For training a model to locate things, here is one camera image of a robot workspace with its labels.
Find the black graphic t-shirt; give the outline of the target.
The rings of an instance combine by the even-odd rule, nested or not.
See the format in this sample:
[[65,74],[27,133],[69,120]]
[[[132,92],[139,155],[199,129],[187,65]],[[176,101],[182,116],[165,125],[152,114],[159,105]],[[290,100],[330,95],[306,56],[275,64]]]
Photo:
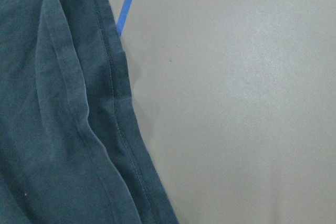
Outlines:
[[109,0],[1,0],[1,223],[177,223]]

